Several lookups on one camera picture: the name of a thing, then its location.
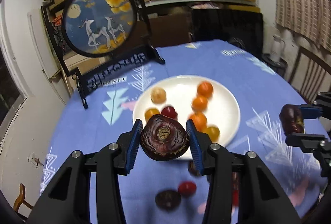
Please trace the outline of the blue patterned tablecloth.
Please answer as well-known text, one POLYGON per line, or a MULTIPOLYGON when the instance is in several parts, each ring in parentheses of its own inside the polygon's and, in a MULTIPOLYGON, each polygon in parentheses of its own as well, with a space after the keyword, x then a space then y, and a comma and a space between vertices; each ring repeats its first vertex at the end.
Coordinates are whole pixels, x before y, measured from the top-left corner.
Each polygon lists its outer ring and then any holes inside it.
MULTIPOLYGON (((40 187, 46 188, 72 151, 97 152, 130 131, 133 107, 150 86, 177 75, 199 75, 226 86, 239 103, 240 127, 228 149, 239 154, 256 152, 299 216, 307 214, 326 179, 321 177, 319 163, 311 154, 287 147, 279 123, 281 108, 302 104, 301 96, 264 63, 224 41, 183 44, 158 52, 165 64, 150 62, 121 68, 109 85, 87 96, 87 109, 79 94, 73 94, 55 128, 40 187)), ((119 178, 126 221, 201 223, 209 184, 205 177, 192 176, 187 166, 186 161, 153 161, 139 151, 130 174, 119 178), (183 181, 194 182, 196 193, 181 196, 180 205, 173 211, 158 208, 155 196, 163 190, 177 191, 183 181)))

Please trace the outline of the yellow-orange tangerine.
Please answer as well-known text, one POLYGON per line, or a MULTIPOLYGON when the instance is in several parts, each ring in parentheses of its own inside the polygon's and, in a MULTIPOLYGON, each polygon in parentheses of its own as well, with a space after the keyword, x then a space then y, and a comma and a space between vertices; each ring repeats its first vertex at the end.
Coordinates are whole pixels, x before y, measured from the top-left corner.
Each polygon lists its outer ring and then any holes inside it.
POLYGON ((150 109, 147 109, 147 111, 145 112, 144 114, 144 117, 145 117, 145 121, 148 122, 149 119, 154 116, 154 115, 158 115, 160 114, 160 111, 157 109, 157 108, 150 108, 150 109))

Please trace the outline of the dark brown passion fruit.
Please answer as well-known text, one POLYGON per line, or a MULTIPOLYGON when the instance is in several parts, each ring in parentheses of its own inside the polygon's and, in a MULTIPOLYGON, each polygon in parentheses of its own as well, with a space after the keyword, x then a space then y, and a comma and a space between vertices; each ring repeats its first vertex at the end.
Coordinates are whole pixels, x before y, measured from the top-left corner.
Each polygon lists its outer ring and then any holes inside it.
POLYGON ((192 176, 194 176, 194 177, 201 177, 201 174, 200 174, 200 172, 196 169, 193 160, 190 160, 190 161, 188 162, 188 166, 187 166, 187 168, 188 168, 188 172, 189 172, 192 176))

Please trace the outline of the dark purple passion fruit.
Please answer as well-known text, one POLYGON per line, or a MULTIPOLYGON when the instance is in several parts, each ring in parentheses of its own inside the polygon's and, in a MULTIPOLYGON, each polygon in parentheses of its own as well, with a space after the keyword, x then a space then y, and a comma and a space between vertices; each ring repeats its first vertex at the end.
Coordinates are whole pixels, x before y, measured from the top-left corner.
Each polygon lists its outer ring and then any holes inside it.
POLYGON ((164 211, 173 211, 181 203, 181 194, 175 190, 163 190, 155 196, 155 203, 158 208, 164 211))
POLYGON ((304 133, 303 117, 297 106, 286 104, 281 109, 279 119, 285 136, 292 133, 304 133))

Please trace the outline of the small red plum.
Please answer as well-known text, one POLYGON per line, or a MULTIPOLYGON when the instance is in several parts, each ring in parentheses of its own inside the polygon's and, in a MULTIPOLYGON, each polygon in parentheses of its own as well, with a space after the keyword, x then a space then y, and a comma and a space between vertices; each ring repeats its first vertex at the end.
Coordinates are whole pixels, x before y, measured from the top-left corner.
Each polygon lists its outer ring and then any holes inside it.
POLYGON ((196 193, 196 184, 192 181, 183 181, 178 186, 177 191, 184 197, 193 196, 196 193))

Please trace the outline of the wooden chair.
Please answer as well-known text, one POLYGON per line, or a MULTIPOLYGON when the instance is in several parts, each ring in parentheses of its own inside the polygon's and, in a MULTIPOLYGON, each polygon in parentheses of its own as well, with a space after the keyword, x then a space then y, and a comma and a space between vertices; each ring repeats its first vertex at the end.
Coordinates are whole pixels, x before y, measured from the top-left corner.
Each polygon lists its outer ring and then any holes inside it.
POLYGON ((300 46, 288 82, 306 103, 313 103, 328 77, 330 65, 300 46))

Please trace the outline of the black cabinet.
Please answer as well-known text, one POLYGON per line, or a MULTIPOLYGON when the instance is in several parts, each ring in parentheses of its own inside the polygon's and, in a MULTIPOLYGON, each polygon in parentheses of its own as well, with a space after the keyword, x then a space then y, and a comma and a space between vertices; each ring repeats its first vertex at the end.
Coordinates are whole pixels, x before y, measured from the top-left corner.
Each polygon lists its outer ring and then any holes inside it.
POLYGON ((191 11, 191 19, 195 41, 223 40, 261 59, 264 39, 261 13, 195 9, 191 11))

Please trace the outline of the tan round fruit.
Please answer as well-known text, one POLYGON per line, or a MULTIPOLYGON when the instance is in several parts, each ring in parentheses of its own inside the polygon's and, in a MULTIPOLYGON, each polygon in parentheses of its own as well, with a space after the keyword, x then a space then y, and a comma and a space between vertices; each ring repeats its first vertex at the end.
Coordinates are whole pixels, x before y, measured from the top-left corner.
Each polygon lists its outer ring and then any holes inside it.
POLYGON ((150 94, 151 101, 154 104, 162 104, 167 99, 166 91, 161 87, 154 87, 150 94))

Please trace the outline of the dark wrinkled passion fruit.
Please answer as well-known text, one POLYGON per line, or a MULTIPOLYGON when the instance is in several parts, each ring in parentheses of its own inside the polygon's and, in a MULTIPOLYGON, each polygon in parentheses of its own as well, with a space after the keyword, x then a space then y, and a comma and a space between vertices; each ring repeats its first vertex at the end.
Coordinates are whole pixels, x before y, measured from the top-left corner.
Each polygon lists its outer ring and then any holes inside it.
POLYGON ((176 120, 161 114, 153 115, 141 132, 140 145, 154 161, 171 161, 189 148, 188 135, 176 120))

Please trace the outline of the round deer art screen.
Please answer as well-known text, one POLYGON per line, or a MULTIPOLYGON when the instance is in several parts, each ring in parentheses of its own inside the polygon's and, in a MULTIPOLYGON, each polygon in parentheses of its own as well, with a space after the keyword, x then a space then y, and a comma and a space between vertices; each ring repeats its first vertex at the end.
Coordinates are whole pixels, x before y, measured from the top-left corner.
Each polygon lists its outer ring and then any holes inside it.
POLYGON ((126 66, 151 60, 165 64, 150 42, 151 25, 144 0, 48 0, 42 18, 56 58, 71 77, 85 109, 86 97, 104 86, 126 66), (106 61, 86 73, 70 70, 62 45, 79 56, 106 61))

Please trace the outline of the window with white frame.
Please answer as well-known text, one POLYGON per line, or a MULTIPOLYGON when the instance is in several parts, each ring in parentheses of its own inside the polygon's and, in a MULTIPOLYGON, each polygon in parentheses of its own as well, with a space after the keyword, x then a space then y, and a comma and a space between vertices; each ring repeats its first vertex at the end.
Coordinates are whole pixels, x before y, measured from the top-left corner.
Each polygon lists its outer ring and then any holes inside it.
POLYGON ((1 140, 4 140, 26 97, 23 76, 7 31, 5 0, 1 0, 1 140))

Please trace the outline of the white round plate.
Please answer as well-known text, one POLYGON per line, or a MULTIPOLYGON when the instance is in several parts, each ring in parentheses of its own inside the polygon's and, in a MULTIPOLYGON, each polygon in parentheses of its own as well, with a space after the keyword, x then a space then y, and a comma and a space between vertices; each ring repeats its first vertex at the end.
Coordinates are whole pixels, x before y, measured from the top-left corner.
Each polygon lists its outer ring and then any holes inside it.
POLYGON ((235 96, 227 87, 221 83, 197 75, 178 75, 158 81, 146 89, 133 108, 132 121, 140 119, 143 125, 146 124, 145 112, 148 109, 156 108, 161 110, 165 106, 173 106, 178 114, 178 122, 185 127, 189 116, 194 112, 191 103, 197 94, 198 84, 210 82, 213 86, 213 95, 209 100, 204 115, 207 124, 215 126, 220 130, 217 143, 225 147, 234 139, 241 121, 241 112, 235 96), (164 104, 154 104, 150 94, 154 87, 163 88, 166 92, 164 104))

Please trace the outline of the orange tangerine with stem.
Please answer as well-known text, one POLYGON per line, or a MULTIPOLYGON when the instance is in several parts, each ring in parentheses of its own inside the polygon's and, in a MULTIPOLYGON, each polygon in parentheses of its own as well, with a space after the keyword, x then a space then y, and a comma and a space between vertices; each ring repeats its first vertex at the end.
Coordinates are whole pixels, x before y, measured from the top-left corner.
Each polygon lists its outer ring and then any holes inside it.
POLYGON ((202 112, 195 112, 189 116, 198 131, 203 131, 207 126, 207 118, 202 112))

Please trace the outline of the white thermos jug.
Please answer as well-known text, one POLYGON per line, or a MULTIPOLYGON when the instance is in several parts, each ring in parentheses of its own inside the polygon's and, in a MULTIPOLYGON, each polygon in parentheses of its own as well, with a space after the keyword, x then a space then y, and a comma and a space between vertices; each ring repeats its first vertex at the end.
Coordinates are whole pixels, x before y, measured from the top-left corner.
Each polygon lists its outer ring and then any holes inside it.
POLYGON ((273 35, 273 43, 270 51, 270 59, 275 63, 279 63, 281 55, 285 49, 285 42, 279 35, 273 35))

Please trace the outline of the dark red plum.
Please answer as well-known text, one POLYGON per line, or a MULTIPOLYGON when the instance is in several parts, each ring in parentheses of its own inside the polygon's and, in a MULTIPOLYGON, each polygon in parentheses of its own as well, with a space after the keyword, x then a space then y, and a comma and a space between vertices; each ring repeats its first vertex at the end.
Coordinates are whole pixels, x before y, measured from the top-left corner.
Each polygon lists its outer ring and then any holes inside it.
POLYGON ((177 118, 178 118, 178 113, 176 112, 176 110, 174 109, 173 106, 165 106, 161 110, 161 114, 166 117, 170 117, 171 119, 174 119, 174 120, 177 120, 177 118))

